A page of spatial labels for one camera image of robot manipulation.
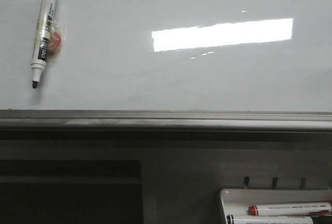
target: white marker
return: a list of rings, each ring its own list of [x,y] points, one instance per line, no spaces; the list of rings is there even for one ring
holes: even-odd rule
[[[51,39],[53,15],[56,0],[42,0],[37,24],[34,50],[32,55],[32,87],[36,88],[46,67],[47,49]]]
[[[250,215],[323,215],[332,212],[331,202],[252,205]]]
[[[252,216],[228,215],[227,224],[331,224],[332,216]]]

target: white surface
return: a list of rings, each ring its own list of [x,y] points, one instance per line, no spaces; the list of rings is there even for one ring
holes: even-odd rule
[[[249,206],[255,204],[318,202],[331,199],[330,190],[223,189],[220,191],[225,223],[227,215],[248,215]]]
[[[0,0],[0,109],[332,111],[332,0],[59,0],[33,90],[40,1]],[[269,19],[292,38],[154,52],[153,31]]]

